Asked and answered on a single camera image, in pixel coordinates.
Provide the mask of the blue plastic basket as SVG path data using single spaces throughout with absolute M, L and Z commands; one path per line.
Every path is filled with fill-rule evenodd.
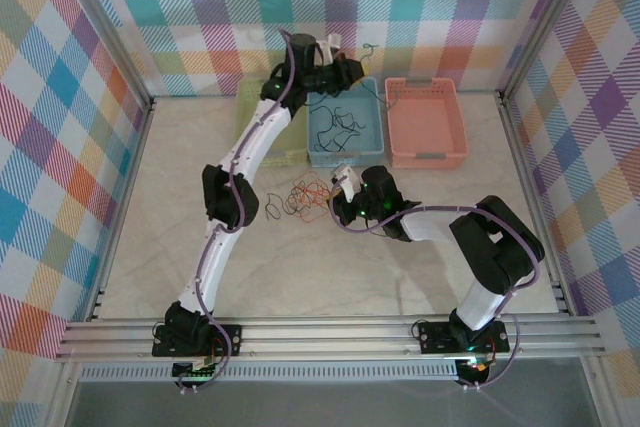
M 382 162 L 385 141 L 377 82 L 367 77 L 337 97 L 312 94 L 307 103 L 308 155 L 314 168 Z

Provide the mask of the pink plastic basket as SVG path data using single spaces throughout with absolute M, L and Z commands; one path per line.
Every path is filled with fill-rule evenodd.
M 469 147 L 455 84 L 450 78 L 385 80 L 391 166 L 456 169 Z

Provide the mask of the green plastic basket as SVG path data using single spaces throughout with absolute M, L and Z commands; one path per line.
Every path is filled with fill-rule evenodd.
M 235 140 L 240 138 L 254 117 L 263 83 L 263 79 L 252 77 L 243 77 L 238 82 L 235 100 Z M 262 161 L 262 166 L 290 167 L 306 163 L 307 122 L 308 112 L 303 108 L 274 141 Z

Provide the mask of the small circuit board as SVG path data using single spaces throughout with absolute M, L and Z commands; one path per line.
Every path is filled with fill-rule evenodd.
M 489 358 L 457 360 L 458 381 L 468 384 L 483 384 L 488 381 L 491 367 L 494 364 L 495 361 Z
M 174 378 L 196 379 L 204 382 L 214 376 L 217 363 L 213 361 L 176 362 L 172 364 L 171 376 Z

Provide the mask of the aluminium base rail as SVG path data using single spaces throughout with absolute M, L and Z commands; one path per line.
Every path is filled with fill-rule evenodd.
M 239 352 L 234 360 L 417 360 L 426 335 L 419 316 L 250 317 L 229 322 Z M 572 358 L 601 355 L 604 341 L 590 317 L 524 314 L 502 317 L 485 352 L 507 358 Z M 97 319 L 71 323 L 58 348 L 59 362 L 151 361 L 163 332 L 156 319 Z

